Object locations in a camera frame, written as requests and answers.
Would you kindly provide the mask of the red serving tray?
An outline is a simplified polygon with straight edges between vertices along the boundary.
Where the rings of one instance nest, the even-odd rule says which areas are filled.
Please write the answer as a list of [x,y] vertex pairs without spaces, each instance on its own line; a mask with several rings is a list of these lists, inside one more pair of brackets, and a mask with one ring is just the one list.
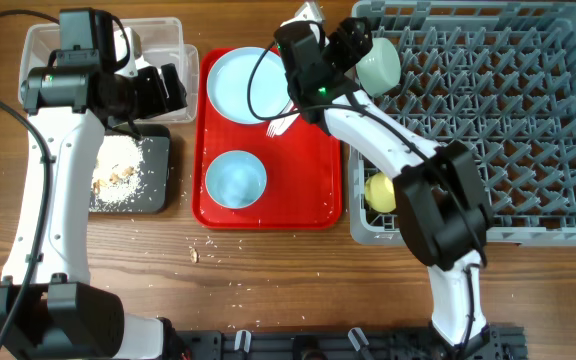
[[[286,133],[270,138],[265,124],[239,125],[210,103],[207,78],[213,65],[230,50],[209,52],[200,65],[196,118],[192,213],[213,229],[322,229],[343,210],[341,145],[319,128],[295,121]],[[219,155],[243,150],[263,163],[268,183],[261,198],[244,209],[227,209],[211,199],[206,171]]]

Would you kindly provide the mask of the nut scrap on table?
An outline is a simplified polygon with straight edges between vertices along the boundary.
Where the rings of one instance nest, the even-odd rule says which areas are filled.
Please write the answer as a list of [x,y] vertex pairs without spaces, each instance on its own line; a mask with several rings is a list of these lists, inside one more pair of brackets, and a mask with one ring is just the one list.
[[198,252],[195,249],[190,250],[190,258],[193,263],[197,263],[199,260]]

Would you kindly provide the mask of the white plastic fork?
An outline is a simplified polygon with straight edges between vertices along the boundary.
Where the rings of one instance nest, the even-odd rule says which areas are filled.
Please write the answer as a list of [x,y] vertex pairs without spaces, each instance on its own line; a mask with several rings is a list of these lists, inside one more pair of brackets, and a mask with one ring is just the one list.
[[277,129],[277,127],[283,122],[283,119],[289,115],[289,112],[291,112],[294,109],[294,103],[292,101],[290,101],[286,107],[282,110],[282,112],[280,113],[281,118],[276,119],[276,120],[272,120],[267,128],[267,132],[266,135],[268,137],[275,137],[275,131]]

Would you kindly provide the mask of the light blue bowl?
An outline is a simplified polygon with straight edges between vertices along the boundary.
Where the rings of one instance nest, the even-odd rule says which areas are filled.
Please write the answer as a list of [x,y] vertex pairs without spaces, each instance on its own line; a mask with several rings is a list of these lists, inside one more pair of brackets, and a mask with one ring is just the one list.
[[257,202],[265,192],[267,172],[252,153],[232,150],[217,156],[205,174],[210,198],[228,209],[244,209]]

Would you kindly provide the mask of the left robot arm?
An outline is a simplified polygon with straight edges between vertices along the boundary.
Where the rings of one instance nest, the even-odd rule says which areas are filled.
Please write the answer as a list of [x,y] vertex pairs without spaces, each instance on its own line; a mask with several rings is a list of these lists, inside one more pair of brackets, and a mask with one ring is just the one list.
[[165,318],[127,314],[90,283],[87,225],[93,169],[105,133],[137,137],[137,122],[182,109],[175,67],[130,70],[114,15],[65,9],[60,46],[22,83],[16,119],[29,155],[16,238],[0,280],[0,351],[18,359],[183,359]]

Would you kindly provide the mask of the black plastic tray bin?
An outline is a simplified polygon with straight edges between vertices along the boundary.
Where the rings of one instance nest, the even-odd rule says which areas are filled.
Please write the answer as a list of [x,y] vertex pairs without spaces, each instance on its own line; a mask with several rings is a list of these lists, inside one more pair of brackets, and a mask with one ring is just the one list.
[[[143,151],[141,164],[141,187],[120,205],[96,206],[91,190],[89,211],[91,213],[135,213],[153,214],[161,211],[166,204],[166,188],[169,176],[169,157],[171,134],[169,129],[160,124],[140,124],[137,126],[141,137],[137,140]],[[128,136],[107,133],[108,136]]]

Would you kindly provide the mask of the yellow plastic cup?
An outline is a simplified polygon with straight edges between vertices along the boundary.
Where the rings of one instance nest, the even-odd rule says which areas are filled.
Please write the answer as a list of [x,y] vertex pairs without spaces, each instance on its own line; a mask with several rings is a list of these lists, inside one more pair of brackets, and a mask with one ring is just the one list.
[[386,174],[379,172],[368,178],[364,192],[364,198],[373,210],[390,213],[396,209],[393,182]]

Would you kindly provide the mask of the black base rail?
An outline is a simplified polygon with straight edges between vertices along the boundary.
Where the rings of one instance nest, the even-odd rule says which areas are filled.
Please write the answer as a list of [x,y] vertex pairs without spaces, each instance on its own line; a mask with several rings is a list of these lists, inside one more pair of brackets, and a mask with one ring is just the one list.
[[[457,359],[458,351],[426,327],[391,331],[236,333],[184,331],[184,359]],[[467,344],[468,359],[527,360],[528,348],[521,327],[490,325]]]

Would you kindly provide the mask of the food scraps and rice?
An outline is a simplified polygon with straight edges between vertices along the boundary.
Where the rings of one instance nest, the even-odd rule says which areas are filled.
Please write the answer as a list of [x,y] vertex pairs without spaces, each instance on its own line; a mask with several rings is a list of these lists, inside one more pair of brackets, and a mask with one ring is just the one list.
[[99,149],[91,190],[96,206],[120,205],[141,187],[143,151],[129,136],[108,136]]

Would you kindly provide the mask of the mint green bowl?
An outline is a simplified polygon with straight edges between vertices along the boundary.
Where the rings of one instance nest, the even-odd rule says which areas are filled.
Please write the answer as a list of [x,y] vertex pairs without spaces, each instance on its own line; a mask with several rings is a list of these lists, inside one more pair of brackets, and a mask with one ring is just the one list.
[[396,87],[402,67],[394,44],[386,38],[373,38],[371,50],[355,66],[360,84],[370,96],[380,96]]

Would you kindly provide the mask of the clear plastic bin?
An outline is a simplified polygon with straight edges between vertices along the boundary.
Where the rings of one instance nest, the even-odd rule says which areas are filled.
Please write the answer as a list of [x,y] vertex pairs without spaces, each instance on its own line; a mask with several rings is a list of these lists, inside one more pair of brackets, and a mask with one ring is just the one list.
[[[152,118],[152,123],[190,123],[197,114],[199,90],[199,56],[197,49],[183,39],[182,24],[175,17],[134,18],[121,21],[129,39],[121,38],[119,28],[114,29],[116,57],[126,55],[126,46],[133,47],[129,63],[118,73],[135,77],[137,71],[166,64],[175,66],[178,78],[186,90],[187,106]],[[28,29],[19,68],[19,80],[24,81],[29,71],[47,65],[49,55],[60,47],[59,26],[54,23],[36,24]]]

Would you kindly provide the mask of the white plastic spoon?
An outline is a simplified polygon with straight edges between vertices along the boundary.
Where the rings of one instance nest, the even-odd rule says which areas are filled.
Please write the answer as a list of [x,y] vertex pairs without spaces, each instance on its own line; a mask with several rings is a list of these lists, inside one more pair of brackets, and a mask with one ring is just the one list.
[[285,117],[283,119],[283,122],[277,127],[275,135],[281,136],[282,134],[284,134],[298,117],[299,113]]

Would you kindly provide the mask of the grey dishwasher rack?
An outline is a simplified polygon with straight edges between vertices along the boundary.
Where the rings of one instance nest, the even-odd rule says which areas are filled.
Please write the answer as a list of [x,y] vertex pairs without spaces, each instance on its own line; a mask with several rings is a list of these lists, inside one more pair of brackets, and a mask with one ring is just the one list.
[[576,246],[576,3],[360,1],[399,85],[377,106],[472,152],[491,242]]

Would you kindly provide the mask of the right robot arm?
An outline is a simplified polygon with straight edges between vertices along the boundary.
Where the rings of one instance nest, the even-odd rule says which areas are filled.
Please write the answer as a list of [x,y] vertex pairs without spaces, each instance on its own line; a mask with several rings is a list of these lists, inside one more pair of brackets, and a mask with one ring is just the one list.
[[348,17],[332,34],[315,20],[289,20],[275,31],[274,44],[302,118],[354,147],[388,177],[401,236],[428,268],[432,325],[454,351],[474,351],[487,326],[479,272],[487,264],[493,212],[470,149],[408,130],[346,76],[376,47],[367,18]]

